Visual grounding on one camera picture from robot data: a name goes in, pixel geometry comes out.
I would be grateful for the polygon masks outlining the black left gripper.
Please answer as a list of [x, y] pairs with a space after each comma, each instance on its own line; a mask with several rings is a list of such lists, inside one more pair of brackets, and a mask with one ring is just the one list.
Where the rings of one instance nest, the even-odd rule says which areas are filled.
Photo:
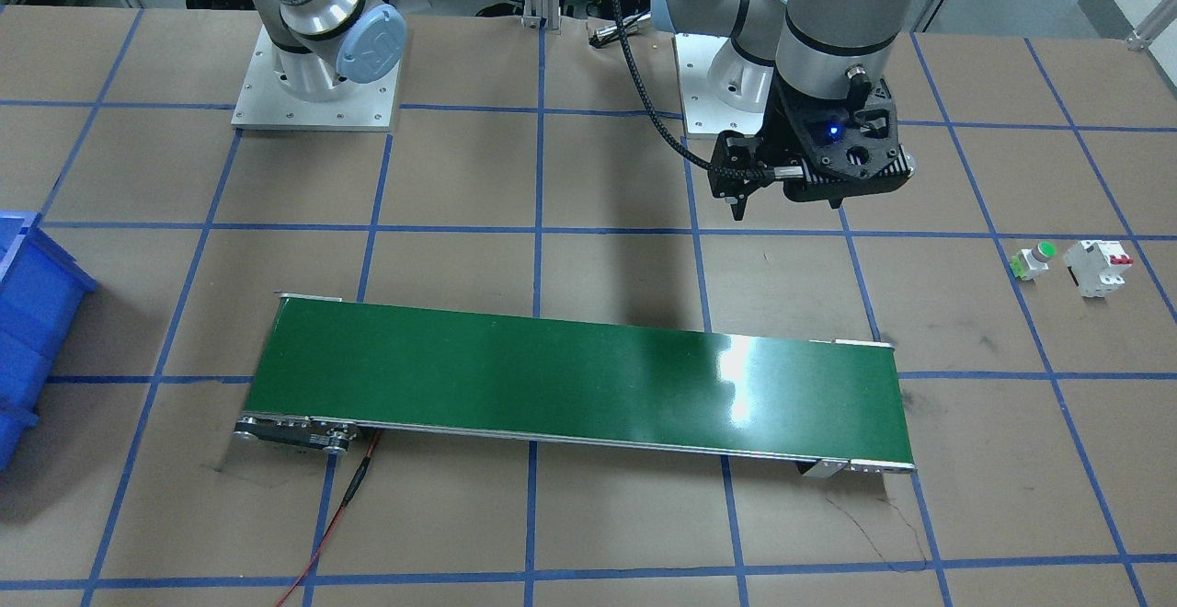
[[744, 220], [749, 196], [773, 184], [765, 168], [790, 167], [794, 160], [800, 176], [784, 180], [783, 186], [810, 187], [807, 111], [810, 96], [790, 84], [772, 84], [757, 136], [722, 131], [714, 139], [707, 175], [710, 191], [712, 196], [726, 201], [736, 222]]

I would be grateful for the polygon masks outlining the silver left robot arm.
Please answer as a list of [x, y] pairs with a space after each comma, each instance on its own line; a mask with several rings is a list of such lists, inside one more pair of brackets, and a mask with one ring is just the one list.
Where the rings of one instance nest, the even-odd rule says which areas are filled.
[[651, 0], [657, 29], [724, 39], [709, 84], [731, 107], [760, 113], [756, 131], [719, 131], [701, 160], [736, 221], [773, 184], [794, 204], [836, 209], [915, 176], [886, 81], [911, 1]]

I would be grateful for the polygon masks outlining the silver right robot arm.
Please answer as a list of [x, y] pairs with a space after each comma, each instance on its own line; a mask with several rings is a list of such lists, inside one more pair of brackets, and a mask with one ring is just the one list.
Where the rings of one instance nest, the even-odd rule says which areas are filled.
[[287, 96], [338, 101], [395, 71], [408, 25], [386, 0], [252, 0]]

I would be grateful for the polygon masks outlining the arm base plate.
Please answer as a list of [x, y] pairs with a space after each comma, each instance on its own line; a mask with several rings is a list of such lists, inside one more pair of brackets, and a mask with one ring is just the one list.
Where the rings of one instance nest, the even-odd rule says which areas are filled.
[[729, 38], [680, 33], [673, 45], [686, 136], [713, 139], [723, 131], [752, 136], [760, 131], [772, 66], [747, 61]]
[[395, 66], [378, 82], [350, 82], [312, 53], [279, 49], [262, 29], [231, 124], [241, 131], [387, 132], [399, 78]]

